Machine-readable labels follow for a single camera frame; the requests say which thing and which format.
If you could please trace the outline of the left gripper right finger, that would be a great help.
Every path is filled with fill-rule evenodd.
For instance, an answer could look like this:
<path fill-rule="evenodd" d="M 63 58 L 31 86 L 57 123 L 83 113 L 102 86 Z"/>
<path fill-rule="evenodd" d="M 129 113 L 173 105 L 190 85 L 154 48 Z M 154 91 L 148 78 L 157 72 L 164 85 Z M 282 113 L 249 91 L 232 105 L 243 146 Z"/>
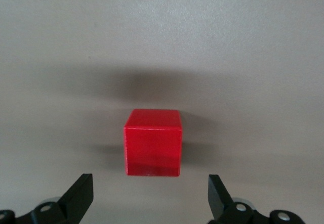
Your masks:
<path fill-rule="evenodd" d="M 208 203 L 213 215 L 209 223 L 303 223 L 303 219 L 287 210 L 273 210 L 262 215 L 248 200 L 233 198 L 217 174 L 208 178 Z"/>

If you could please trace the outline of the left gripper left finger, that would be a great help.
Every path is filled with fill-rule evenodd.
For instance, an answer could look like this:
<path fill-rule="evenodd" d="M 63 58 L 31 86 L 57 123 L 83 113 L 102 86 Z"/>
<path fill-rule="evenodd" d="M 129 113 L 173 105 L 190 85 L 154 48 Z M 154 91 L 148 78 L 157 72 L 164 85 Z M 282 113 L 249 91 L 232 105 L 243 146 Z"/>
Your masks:
<path fill-rule="evenodd" d="M 93 199 L 93 175 L 84 173 L 57 201 L 44 202 L 19 217 L 12 210 L 1 210 L 1 223 L 80 223 Z"/>

